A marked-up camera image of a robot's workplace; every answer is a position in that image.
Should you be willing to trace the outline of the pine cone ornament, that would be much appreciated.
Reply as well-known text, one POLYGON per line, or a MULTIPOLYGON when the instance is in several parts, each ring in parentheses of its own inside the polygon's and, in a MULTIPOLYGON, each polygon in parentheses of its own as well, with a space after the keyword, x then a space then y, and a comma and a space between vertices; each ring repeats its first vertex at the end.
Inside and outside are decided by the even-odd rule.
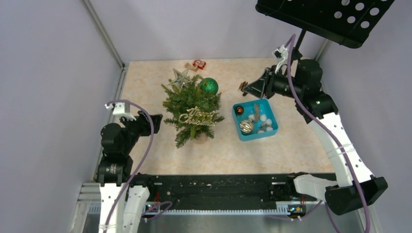
POLYGON ((244 88, 248 85, 248 82, 244 81, 239 85, 239 91, 243 92, 244 88))

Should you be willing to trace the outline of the teal plastic tray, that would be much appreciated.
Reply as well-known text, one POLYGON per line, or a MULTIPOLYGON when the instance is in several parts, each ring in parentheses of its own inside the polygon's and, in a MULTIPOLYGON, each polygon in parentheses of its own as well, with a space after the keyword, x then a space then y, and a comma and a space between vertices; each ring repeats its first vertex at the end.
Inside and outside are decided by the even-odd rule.
POLYGON ((279 125, 267 99, 234 104, 232 117, 240 141, 273 136, 279 125))

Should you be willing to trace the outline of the white cotton boll sprig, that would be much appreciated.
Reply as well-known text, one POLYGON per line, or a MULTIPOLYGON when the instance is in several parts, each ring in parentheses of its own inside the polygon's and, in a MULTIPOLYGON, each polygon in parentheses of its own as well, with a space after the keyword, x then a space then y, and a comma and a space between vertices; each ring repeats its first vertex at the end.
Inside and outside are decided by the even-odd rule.
POLYGON ((274 122, 272 121, 272 119, 268 118, 265 114, 260 115, 260 118, 258 121, 254 121, 253 118, 254 118, 253 115, 249 115, 248 117, 248 119, 254 122, 255 133, 263 133, 263 132, 269 132, 269 131, 275 130, 274 122))

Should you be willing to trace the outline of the green glitter ball ornament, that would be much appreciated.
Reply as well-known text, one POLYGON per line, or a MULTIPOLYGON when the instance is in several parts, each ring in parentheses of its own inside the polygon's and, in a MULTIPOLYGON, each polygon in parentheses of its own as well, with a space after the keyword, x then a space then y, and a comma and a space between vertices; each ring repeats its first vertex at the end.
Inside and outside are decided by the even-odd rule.
POLYGON ((214 78, 203 78, 199 83, 200 89, 206 93, 216 95, 219 91, 218 82, 214 78))

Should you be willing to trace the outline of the gold glitter word ornament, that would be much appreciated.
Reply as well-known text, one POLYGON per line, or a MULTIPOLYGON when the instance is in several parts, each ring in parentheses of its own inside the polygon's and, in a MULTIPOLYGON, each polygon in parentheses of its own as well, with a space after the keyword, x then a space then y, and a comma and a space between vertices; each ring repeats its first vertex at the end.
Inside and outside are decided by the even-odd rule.
POLYGON ((201 111, 197 106, 187 109, 186 113, 179 116, 178 122, 197 126, 215 126, 217 113, 201 111))

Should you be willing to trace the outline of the small green christmas tree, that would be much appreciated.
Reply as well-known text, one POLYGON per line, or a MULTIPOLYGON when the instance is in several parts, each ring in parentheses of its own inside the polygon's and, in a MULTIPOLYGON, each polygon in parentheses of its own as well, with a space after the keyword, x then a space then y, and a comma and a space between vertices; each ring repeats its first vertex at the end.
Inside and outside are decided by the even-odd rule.
POLYGON ((166 93, 162 106, 171 115, 164 123, 176 129, 175 146, 179 149, 202 137, 213 139, 214 127, 224 120, 219 113, 222 94, 218 82, 199 74, 181 86, 169 82, 161 85, 166 93))

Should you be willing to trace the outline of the silver gold star topper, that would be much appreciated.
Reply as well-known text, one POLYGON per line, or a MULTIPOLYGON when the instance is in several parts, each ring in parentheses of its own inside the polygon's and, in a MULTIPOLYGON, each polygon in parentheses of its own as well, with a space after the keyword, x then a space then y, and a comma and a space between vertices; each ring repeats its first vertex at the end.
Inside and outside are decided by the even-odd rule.
POLYGON ((184 85, 193 82, 193 80, 189 76, 188 68, 186 68, 182 72, 174 68, 173 73, 174 73, 174 79, 169 82, 168 86, 175 87, 179 92, 182 90, 184 85))

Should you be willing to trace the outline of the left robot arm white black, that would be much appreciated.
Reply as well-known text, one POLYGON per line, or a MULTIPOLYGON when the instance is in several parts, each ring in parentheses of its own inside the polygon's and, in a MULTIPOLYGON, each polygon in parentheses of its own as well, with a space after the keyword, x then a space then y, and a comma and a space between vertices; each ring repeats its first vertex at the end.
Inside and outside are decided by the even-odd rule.
POLYGON ((130 152, 141 136, 158 133, 163 116, 152 115, 154 129, 142 111, 133 120, 124 117, 121 125, 110 123, 101 130, 103 157, 98 165, 97 182, 101 196, 99 232, 136 233, 146 201, 156 188, 150 175, 132 174, 130 152))

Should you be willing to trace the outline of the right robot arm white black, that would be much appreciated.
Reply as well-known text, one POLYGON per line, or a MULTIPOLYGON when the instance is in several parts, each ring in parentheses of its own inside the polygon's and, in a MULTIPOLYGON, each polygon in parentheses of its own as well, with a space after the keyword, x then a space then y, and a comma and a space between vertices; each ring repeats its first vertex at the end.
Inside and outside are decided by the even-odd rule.
POLYGON ((365 165, 342 125, 337 105, 322 90, 323 70, 314 60, 300 60, 291 78, 286 66, 265 68, 254 82, 242 82, 240 91, 259 99, 275 94, 294 99, 305 122, 319 138, 332 163, 336 179, 331 181, 306 172, 288 176, 285 194, 291 200, 311 196, 324 201, 336 215, 370 206, 387 190, 384 177, 375 176, 365 165))

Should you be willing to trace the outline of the copper shiny ball ornament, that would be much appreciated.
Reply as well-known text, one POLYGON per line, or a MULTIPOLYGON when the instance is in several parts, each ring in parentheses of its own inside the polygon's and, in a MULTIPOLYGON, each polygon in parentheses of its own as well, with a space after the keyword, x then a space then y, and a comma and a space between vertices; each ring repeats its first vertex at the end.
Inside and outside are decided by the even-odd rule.
POLYGON ((236 106, 235 112, 237 116, 240 116, 244 113, 244 108, 242 106, 236 106))

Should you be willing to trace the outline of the silver striped ball ornament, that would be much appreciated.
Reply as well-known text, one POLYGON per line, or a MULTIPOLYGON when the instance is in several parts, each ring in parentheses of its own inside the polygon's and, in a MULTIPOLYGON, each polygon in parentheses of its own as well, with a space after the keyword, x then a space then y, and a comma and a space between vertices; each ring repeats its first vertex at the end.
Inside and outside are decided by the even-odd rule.
POLYGON ((239 123, 240 131, 244 135, 250 135, 255 132, 254 122, 250 119, 243 120, 239 123))

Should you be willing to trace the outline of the red gift box ornament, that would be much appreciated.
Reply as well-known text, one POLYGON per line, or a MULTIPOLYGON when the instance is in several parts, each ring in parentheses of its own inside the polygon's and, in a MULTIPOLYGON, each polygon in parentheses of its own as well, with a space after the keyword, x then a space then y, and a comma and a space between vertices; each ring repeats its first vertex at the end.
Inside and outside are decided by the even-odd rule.
POLYGON ((201 59, 196 59, 193 61, 192 65, 194 66, 195 70, 203 70, 206 66, 206 62, 201 59))

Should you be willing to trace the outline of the small wooden block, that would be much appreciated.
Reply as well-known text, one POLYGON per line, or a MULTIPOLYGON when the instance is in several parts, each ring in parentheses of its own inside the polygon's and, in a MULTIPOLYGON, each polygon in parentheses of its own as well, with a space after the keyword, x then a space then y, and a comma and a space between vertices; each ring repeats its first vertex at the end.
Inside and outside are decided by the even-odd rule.
POLYGON ((190 63, 185 63, 184 67, 185 67, 186 69, 191 70, 191 71, 194 71, 194 72, 196 72, 196 71, 198 70, 198 67, 197 67, 197 66, 193 66, 193 65, 190 64, 190 63))

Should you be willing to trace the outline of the black music stand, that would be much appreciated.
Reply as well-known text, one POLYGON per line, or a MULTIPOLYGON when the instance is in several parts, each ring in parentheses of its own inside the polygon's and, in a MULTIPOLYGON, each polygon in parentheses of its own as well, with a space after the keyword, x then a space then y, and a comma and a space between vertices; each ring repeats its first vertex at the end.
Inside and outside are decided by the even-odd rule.
POLYGON ((360 48, 392 0, 259 0, 257 12, 350 49, 360 48))

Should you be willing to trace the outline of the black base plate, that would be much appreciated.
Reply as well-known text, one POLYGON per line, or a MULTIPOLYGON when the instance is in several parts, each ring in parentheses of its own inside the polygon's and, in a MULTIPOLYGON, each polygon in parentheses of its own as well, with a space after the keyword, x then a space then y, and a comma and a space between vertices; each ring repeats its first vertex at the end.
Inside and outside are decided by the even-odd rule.
POLYGON ((269 209, 287 204, 297 212, 315 198, 292 191, 287 174, 150 175, 154 186, 146 203, 175 204, 200 209, 269 209))

